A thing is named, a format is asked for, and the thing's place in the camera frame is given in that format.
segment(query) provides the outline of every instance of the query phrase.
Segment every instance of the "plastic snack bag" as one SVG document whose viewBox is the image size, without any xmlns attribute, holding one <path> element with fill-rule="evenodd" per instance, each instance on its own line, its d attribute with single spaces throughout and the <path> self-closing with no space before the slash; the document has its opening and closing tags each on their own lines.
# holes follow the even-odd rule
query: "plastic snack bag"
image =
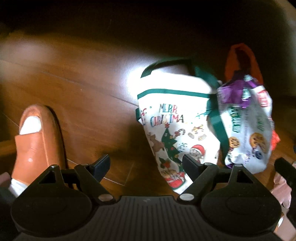
<svg viewBox="0 0 296 241">
<path fill-rule="evenodd" d="M 154 69 L 176 64 L 192 67 L 195 77 L 151 74 Z M 216 164 L 220 141 L 224 157 L 227 154 L 228 138 L 216 95 L 219 86 L 214 76 L 193 65 L 191 59 L 152 64 L 139 80 L 137 119 L 143 125 L 160 174 L 179 194 L 192 183 L 182 167 L 184 154 L 200 163 Z"/>
<path fill-rule="evenodd" d="M 218 102 L 230 146 L 225 164 L 243 164 L 253 174 L 262 172 L 275 134 L 268 92 L 251 75 L 235 71 L 232 80 L 218 89 Z"/>
</svg>

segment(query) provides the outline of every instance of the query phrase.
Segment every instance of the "christmas tree print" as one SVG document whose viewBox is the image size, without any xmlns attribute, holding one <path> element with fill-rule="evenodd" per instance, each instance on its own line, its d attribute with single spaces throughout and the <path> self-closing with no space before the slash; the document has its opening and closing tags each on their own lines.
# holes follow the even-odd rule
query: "christmas tree print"
<svg viewBox="0 0 296 241">
<path fill-rule="evenodd" d="M 180 172 L 181 172 L 181 171 L 183 171 L 182 162 L 178 158 L 180 151 L 178 151 L 174 147 L 174 144 L 177 141 L 173 138 L 173 135 L 170 134 L 170 132 L 168 130 L 169 126 L 170 126 L 169 124 L 165 125 L 165 132 L 161 138 L 161 142 L 163 142 L 165 144 L 165 149 L 167 151 L 169 159 L 171 159 L 172 161 L 177 163 L 177 165 L 179 166 Z"/>
</svg>

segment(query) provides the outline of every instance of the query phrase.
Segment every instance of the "wooden floor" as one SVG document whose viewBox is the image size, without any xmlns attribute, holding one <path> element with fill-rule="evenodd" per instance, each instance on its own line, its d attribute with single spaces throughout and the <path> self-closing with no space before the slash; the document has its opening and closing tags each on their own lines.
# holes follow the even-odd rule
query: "wooden floor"
<svg viewBox="0 0 296 241">
<path fill-rule="evenodd" d="M 135 119 L 135 83 L 150 63 L 193 53 L 223 79 L 228 49 L 241 39 L 218 38 L 187 18 L 176 21 L 163 14 L 165 8 L 141 10 L 133 5 L 77 1 L 70 6 L 19 9 L 11 19 L 6 16 L 0 40 L 1 140 L 18 133 L 27 106 L 42 103 L 59 120 L 69 167 L 109 154 L 111 169 L 102 184 L 115 196 L 173 194 L 158 173 L 143 128 Z M 248 44 L 258 47 L 258 43 Z M 266 68 L 263 64 L 263 74 L 268 73 Z M 186 73 L 183 68 L 164 71 Z M 281 123 L 276 122 L 276 131 L 282 141 L 267 169 L 256 174 L 268 188 L 273 187 L 274 160 L 295 158 L 295 133 L 291 134 L 295 127 L 281 119 L 282 105 L 279 102 L 273 114 Z M 295 116 L 295 107 L 290 110 Z"/>
</svg>

